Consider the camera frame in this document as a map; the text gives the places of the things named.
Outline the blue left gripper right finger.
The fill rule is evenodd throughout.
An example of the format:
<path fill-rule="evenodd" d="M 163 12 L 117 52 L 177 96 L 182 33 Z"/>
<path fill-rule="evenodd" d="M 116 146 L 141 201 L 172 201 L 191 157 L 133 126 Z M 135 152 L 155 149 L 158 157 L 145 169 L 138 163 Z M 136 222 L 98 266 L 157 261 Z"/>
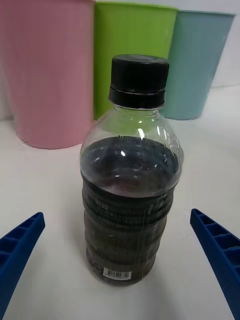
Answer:
<path fill-rule="evenodd" d="M 191 210 L 190 225 L 233 318 L 240 319 L 240 239 L 196 208 Z"/>

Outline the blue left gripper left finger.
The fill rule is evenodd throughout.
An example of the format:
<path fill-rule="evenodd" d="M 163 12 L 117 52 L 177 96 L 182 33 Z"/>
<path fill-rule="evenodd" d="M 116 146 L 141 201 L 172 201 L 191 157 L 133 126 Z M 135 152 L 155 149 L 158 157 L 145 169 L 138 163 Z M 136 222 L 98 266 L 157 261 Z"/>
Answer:
<path fill-rule="evenodd" d="M 0 239 L 0 319 L 44 228 L 44 215 L 37 212 Z"/>

